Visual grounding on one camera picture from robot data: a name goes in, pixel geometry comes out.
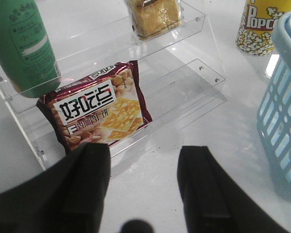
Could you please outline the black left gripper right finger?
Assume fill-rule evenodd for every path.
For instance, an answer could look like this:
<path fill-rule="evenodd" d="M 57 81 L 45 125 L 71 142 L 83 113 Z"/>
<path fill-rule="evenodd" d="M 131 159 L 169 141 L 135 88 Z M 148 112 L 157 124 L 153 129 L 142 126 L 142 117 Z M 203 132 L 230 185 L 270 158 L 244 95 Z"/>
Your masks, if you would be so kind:
<path fill-rule="evenodd" d="M 183 146 L 178 187 L 190 233 L 287 233 L 225 172 L 206 146 Z"/>

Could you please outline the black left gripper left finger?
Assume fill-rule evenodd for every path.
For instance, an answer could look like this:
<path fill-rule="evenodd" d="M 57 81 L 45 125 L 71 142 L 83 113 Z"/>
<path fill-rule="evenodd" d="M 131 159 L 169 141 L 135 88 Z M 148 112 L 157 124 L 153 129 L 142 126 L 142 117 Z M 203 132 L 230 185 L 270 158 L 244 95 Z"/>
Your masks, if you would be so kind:
<path fill-rule="evenodd" d="M 0 194 L 0 233 L 96 233 L 111 169 L 109 146 L 84 143 Z"/>

